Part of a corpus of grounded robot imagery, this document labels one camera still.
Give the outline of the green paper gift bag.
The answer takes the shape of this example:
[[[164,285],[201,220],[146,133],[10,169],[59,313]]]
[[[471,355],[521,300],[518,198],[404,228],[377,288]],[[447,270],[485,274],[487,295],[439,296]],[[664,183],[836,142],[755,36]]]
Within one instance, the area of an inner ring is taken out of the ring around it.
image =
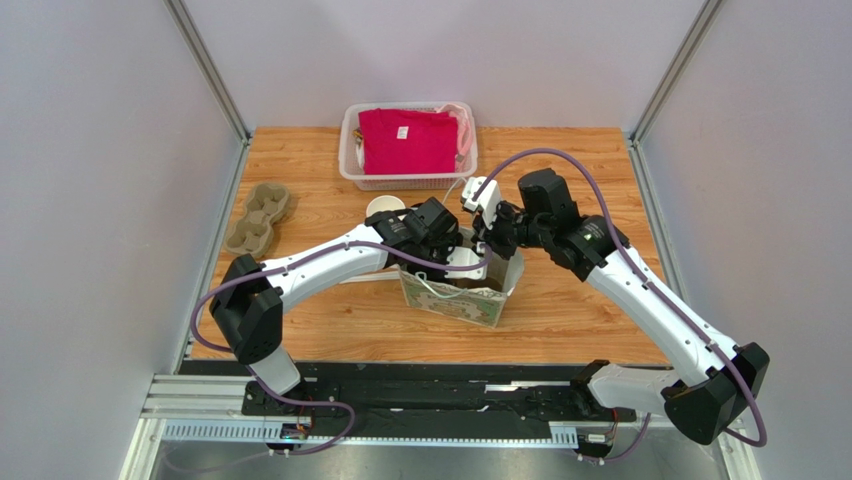
[[[461,278],[441,283],[405,271],[399,277],[409,307],[495,328],[524,269],[523,254],[517,250],[509,260],[495,255],[481,280]]]

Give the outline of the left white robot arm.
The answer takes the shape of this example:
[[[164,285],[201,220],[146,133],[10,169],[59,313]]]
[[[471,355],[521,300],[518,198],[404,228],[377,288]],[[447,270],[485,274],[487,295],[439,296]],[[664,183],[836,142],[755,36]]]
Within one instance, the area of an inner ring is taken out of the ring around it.
[[[278,395],[302,375],[282,345],[285,313],[351,278],[391,267],[427,278],[480,279],[491,259],[484,244],[466,248],[457,218],[436,198],[382,210],[342,236],[290,256],[259,262],[237,257],[222,283],[201,301],[234,354],[258,382]]]

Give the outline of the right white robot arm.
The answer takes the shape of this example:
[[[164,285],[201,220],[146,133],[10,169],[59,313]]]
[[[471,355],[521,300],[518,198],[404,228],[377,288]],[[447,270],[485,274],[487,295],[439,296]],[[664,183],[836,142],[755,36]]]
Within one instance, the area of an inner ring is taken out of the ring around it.
[[[666,356],[668,370],[595,360],[571,384],[590,409],[625,408],[664,415],[690,440],[711,444],[757,395],[769,365],[757,343],[739,345],[690,308],[660,281],[605,217],[583,215],[563,177],[552,169],[522,176],[522,203],[502,198],[497,182],[474,177],[461,195],[473,214],[474,240],[503,258],[540,248],[617,305]]]

